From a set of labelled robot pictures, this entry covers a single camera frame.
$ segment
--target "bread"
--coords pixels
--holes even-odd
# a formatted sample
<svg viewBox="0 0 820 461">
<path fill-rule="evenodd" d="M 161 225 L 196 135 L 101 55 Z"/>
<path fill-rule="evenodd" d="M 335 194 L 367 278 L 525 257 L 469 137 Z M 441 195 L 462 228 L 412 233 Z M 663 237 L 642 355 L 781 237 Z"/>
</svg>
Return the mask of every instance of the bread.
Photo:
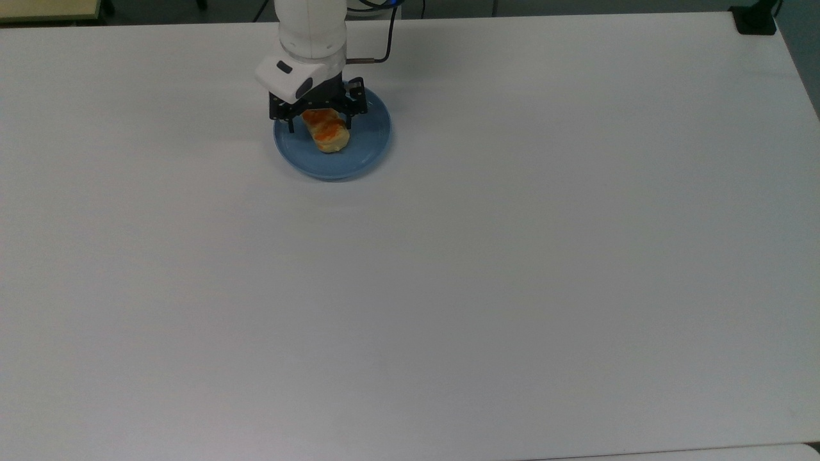
<svg viewBox="0 0 820 461">
<path fill-rule="evenodd" d="M 302 112 L 302 120 L 313 137 L 313 142 L 324 153 L 342 150 L 350 141 L 344 120 L 333 109 L 315 109 Z"/>
</svg>

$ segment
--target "plate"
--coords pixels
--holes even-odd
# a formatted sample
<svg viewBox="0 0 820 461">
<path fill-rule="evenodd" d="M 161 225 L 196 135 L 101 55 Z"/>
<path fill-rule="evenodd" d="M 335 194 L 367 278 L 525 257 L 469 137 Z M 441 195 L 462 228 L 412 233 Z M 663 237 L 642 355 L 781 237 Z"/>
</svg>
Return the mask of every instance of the plate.
<svg viewBox="0 0 820 461">
<path fill-rule="evenodd" d="M 353 118 L 350 142 L 337 153 L 320 151 L 300 116 L 294 119 L 293 133 L 288 132 L 287 123 L 274 123 L 273 137 L 282 157 L 293 168 L 320 180 L 342 180 L 373 168 L 387 152 L 392 129 L 387 106 L 367 88 L 365 95 L 367 113 Z"/>
</svg>

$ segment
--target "table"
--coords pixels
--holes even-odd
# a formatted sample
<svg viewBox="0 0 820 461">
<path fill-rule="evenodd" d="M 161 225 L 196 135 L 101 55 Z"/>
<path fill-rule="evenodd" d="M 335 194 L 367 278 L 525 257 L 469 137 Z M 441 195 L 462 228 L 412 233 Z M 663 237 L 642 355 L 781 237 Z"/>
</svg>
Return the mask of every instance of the table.
<svg viewBox="0 0 820 461">
<path fill-rule="evenodd" d="M 400 21 L 345 70 L 390 152 L 339 183 L 276 151 L 275 39 L 0 30 L 0 458 L 820 439 L 820 123 L 779 34 Z"/>
<path fill-rule="evenodd" d="M 100 0 L 0 0 L 0 22 L 97 19 Z"/>
</svg>

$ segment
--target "cable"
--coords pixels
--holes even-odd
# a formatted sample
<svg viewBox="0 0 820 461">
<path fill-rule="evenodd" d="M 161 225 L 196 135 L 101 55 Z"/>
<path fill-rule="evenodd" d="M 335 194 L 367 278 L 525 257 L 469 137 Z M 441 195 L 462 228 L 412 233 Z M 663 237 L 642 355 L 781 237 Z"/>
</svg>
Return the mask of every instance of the cable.
<svg viewBox="0 0 820 461">
<path fill-rule="evenodd" d="M 399 6 L 402 3 L 404 3 L 404 0 L 394 0 L 393 2 L 395 6 L 393 7 L 393 14 L 390 15 L 390 28 L 387 31 L 387 50 L 385 51 L 385 57 L 382 57 L 381 59 L 375 59 L 374 57 L 349 57 L 348 60 L 345 61 L 345 64 L 381 64 L 382 62 L 387 61 L 387 58 L 390 57 L 390 49 L 393 46 L 393 24 L 396 22 L 396 12 L 399 10 Z"/>
<path fill-rule="evenodd" d="M 265 7 L 267 6 L 267 3 L 269 1 L 270 0 L 265 0 L 264 2 L 262 2 L 262 6 L 259 8 L 259 11 L 257 12 L 257 15 L 253 18 L 253 22 L 259 21 L 259 16 L 261 16 L 262 12 L 265 11 Z"/>
<path fill-rule="evenodd" d="M 376 64 L 381 64 L 382 62 L 387 61 L 387 58 L 390 57 L 390 46 L 393 44 L 393 23 L 396 21 L 397 10 L 397 7 L 393 8 L 393 14 L 390 15 L 390 30 L 387 32 L 387 51 L 385 51 L 385 57 L 376 59 Z"/>
<path fill-rule="evenodd" d="M 382 3 L 382 4 L 373 3 L 373 2 L 370 2 L 369 0 L 359 0 L 359 2 L 364 4 L 365 6 L 368 6 L 369 8 L 367 8 L 365 10 L 359 10 L 357 8 L 348 8 L 348 11 L 353 11 L 353 12 L 356 12 L 356 13 L 370 13 L 370 12 L 374 12 L 374 11 L 384 11 L 384 10 L 389 10 L 391 8 L 400 7 L 402 5 L 402 3 L 404 3 L 404 0 L 392 0 L 392 1 L 388 0 L 388 1 L 385 1 L 384 3 Z"/>
</svg>

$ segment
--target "floor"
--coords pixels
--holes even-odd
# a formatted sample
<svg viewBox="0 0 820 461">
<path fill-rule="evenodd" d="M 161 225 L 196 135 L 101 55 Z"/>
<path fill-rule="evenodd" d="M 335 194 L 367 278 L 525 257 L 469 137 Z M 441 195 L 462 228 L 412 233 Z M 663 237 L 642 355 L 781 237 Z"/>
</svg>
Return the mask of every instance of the floor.
<svg viewBox="0 0 820 461">
<path fill-rule="evenodd" d="M 197 22 L 250 22 L 264 0 L 208 0 L 208 9 L 197 9 L 195 0 L 112 0 L 110 25 L 180 24 Z M 733 4 L 753 0 L 425 0 L 425 18 L 487 17 L 495 6 L 497 16 L 627 14 L 671 11 L 726 11 Z M 422 0 L 407 0 L 404 19 L 417 19 Z M 276 21 L 273 1 L 259 21 Z M 785 0 L 777 18 L 791 55 L 820 116 L 820 1 Z"/>
</svg>

